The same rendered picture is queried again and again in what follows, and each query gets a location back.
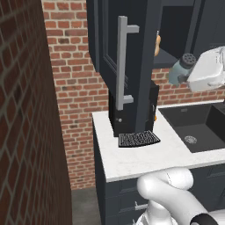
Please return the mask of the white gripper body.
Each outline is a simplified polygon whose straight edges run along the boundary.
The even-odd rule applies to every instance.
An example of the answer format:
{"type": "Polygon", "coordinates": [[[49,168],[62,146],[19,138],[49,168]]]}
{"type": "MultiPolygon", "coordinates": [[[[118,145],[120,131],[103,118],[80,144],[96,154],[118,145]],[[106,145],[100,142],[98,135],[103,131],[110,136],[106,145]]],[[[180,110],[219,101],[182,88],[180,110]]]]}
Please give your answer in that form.
{"type": "Polygon", "coordinates": [[[225,47],[202,53],[187,82],[191,91],[210,91],[225,85],[225,47]]]}

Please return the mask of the grey shaker with black cap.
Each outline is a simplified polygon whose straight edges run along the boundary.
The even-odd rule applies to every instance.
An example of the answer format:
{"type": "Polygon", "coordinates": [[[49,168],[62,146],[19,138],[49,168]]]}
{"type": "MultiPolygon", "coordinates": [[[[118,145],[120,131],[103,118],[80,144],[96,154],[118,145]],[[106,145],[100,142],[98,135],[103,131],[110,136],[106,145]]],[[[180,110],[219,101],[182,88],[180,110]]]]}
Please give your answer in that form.
{"type": "Polygon", "coordinates": [[[185,53],[182,57],[173,65],[169,72],[169,83],[174,85],[180,85],[178,77],[181,75],[188,76],[191,74],[194,65],[196,64],[196,58],[193,54],[185,53]]]}

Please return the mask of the dark cabinet door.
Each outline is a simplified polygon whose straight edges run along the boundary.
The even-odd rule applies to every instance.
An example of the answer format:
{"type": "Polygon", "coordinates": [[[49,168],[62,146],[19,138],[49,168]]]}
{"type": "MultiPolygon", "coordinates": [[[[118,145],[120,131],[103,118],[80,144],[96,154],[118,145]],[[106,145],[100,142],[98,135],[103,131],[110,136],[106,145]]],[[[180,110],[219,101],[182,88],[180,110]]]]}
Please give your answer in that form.
{"type": "Polygon", "coordinates": [[[162,0],[86,0],[89,54],[115,107],[118,16],[126,16],[129,25],[140,27],[138,33],[127,35],[124,95],[131,95],[134,102],[124,104],[122,110],[135,133],[145,130],[161,3],[162,0]]]}

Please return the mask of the black sink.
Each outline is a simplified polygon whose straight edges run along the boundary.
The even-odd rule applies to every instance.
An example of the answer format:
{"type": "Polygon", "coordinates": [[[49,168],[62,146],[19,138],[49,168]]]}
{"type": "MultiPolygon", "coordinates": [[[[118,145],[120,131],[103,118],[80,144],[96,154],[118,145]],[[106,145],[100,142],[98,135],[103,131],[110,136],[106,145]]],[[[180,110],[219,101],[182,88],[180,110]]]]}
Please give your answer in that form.
{"type": "Polygon", "coordinates": [[[223,103],[161,108],[160,112],[192,153],[225,149],[223,103]]]}

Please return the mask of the black coffee machine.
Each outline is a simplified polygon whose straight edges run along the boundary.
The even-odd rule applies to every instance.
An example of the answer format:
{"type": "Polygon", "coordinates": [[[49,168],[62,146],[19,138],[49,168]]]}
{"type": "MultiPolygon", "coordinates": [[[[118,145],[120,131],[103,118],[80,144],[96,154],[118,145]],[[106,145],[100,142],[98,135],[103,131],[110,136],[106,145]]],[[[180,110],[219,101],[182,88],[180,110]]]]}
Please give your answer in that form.
{"type": "Polygon", "coordinates": [[[113,136],[119,138],[120,148],[137,148],[159,143],[161,140],[153,133],[154,116],[156,115],[156,105],[158,100],[159,86],[154,81],[151,82],[148,102],[148,112],[145,120],[145,130],[135,133],[131,130],[130,122],[123,111],[118,111],[115,107],[115,100],[109,94],[108,117],[112,125],[113,136]]]}

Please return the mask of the dark drawer front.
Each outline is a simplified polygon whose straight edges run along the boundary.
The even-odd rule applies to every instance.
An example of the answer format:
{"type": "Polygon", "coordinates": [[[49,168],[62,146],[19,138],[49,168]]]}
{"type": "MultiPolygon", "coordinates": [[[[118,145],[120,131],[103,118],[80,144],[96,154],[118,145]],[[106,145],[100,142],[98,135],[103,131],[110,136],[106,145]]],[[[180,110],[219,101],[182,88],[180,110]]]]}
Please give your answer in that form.
{"type": "Polygon", "coordinates": [[[120,196],[107,198],[105,200],[105,211],[107,214],[118,214],[134,210],[135,201],[139,205],[148,203],[138,192],[127,192],[120,196]]]}

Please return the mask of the dark wall cabinet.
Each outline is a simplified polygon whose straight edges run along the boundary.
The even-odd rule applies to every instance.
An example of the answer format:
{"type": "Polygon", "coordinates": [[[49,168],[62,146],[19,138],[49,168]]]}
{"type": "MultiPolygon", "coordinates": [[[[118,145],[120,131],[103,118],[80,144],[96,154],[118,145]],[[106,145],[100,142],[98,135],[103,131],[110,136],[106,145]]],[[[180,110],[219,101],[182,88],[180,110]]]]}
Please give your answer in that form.
{"type": "Polygon", "coordinates": [[[185,53],[199,58],[225,46],[225,0],[162,0],[158,29],[155,69],[172,67],[185,53]]]}

